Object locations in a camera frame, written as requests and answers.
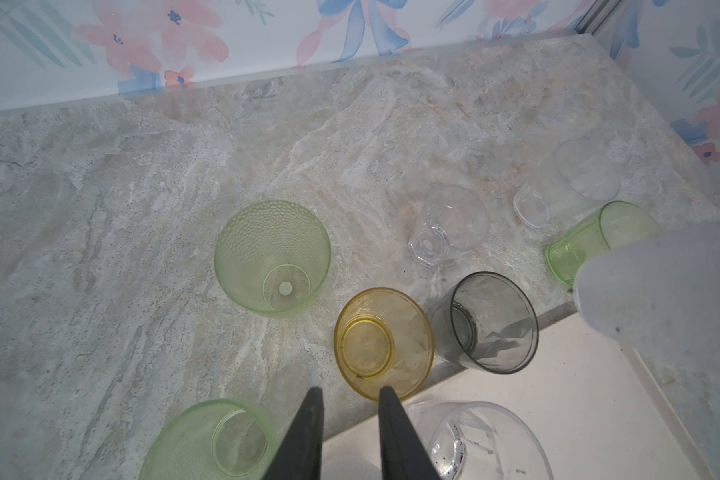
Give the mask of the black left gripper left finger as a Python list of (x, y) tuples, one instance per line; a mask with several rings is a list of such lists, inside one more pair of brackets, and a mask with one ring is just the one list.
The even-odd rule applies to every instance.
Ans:
[(323, 428), (323, 392), (311, 387), (263, 478), (320, 479)]

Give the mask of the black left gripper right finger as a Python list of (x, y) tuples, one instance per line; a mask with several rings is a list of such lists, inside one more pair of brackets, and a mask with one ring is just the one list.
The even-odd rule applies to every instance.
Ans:
[(380, 390), (378, 422), (384, 480), (440, 479), (397, 394), (389, 386)]

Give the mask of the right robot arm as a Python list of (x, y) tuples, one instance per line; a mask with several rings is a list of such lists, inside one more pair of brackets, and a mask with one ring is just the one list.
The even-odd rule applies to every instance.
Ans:
[(720, 372), (720, 221), (586, 261), (573, 295), (583, 320), (617, 342)]

